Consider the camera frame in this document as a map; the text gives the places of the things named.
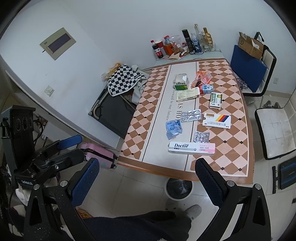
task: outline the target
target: pill blister pack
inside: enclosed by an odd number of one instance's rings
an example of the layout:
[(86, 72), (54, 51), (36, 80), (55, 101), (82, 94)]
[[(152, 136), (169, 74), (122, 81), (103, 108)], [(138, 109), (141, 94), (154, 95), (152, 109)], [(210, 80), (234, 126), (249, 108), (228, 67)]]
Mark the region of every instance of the pill blister pack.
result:
[(202, 112), (198, 110), (190, 110), (181, 113), (181, 122), (186, 121), (199, 121), (202, 119)]
[(209, 143), (210, 133), (209, 132), (199, 132), (194, 133), (193, 141), (198, 143)]

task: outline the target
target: black white checkered cloth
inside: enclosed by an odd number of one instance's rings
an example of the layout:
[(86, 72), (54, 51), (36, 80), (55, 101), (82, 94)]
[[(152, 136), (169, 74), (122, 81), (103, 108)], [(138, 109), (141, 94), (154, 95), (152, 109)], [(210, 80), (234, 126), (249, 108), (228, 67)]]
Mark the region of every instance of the black white checkered cloth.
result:
[(108, 91), (111, 96), (122, 94), (133, 88), (141, 79), (146, 77), (127, 65), (120, 66), (108, 81)]

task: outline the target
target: trash can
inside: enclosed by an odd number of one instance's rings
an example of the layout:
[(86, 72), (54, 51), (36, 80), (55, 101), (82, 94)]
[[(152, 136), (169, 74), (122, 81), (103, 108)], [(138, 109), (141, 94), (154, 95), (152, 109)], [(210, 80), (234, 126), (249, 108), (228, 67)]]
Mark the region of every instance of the trash can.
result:
[(188, 198), (193, 192), (193, 182), (168, 178), (165, 183), (165, 193), (167, 196), (175, 201), (181, 201)]

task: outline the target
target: pink suitcase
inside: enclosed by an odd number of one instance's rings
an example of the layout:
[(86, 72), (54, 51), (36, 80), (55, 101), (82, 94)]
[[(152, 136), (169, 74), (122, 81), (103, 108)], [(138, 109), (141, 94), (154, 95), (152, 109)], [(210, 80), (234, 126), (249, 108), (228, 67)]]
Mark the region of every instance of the pink suitcase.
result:
[(94, 157), (98, 159), (100, 167), (112, 169), (116, 168), (114, 161), (117, 157), (111, 151), (93, 143), (83, 143), (81, 144), (80, 149), (84, 152), (87, 161)]

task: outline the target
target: white chair seat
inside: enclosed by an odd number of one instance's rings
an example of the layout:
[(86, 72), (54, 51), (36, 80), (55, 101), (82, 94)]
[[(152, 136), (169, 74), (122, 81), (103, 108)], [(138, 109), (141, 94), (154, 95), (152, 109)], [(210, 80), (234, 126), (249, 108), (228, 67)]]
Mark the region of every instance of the white chair seat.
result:
[(255, 117), (265, 159), (278, 158), (296, 149), (296, 123), (291, 123), (296, 116), (290, 101), (281, 109), (257, 109)]

